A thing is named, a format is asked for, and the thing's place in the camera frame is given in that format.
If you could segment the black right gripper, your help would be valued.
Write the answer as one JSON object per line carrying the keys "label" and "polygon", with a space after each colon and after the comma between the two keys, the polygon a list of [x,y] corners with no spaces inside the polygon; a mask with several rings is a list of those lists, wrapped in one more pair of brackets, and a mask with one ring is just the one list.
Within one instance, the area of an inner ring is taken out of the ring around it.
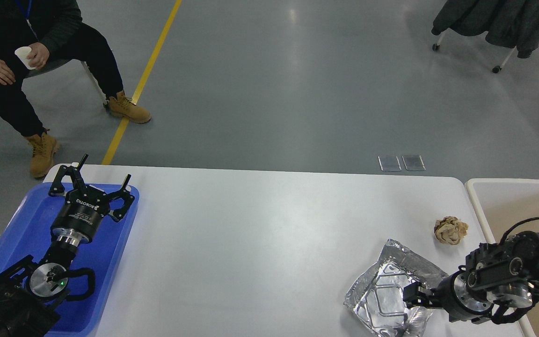
{"label": "black right gripper", "polygon": [[487,322],[487,315],[493,304],[472,295],[466,285],[466,276],[462,271],[443,279],[436,289],[427,288],[421,282],[413,282],[402,290],[406,308],[424,307],[438,309],[438,303],[448,313],[449,322]]}

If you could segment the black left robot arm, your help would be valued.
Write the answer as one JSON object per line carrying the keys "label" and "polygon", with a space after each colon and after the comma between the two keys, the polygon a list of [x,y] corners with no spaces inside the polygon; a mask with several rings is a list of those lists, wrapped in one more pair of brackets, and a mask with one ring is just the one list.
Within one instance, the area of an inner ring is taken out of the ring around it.
{"label": "black left robot arm", "polygon": [[0,237],[0,337],[87,337],[98,324],[138,190],[88,185],[77,166],[26,194]]}

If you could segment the person's left hand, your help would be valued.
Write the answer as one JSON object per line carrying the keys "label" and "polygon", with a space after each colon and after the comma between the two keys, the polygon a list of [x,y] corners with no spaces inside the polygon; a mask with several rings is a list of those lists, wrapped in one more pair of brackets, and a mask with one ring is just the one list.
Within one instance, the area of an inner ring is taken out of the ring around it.
{"label": "person's left hand", "polygon": [[29,47],[31,48],[31,51],[28,54],[27,59],[29,60],[30,68],[36,70],[43,68],[51,55],[49,49],[47,49],[41,42],[30,44]]}

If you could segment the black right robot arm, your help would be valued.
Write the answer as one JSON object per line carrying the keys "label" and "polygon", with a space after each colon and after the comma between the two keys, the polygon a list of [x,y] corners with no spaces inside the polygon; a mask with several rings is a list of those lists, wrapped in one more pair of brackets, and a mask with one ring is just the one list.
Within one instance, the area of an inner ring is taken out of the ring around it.
{"label": "black right robot arm", "polygon": [[539,233],[511,231],[498,243],[480,244],[436,288],[406,286],[406,306],[443,309],[450,322],[517,322],[539,302]]}

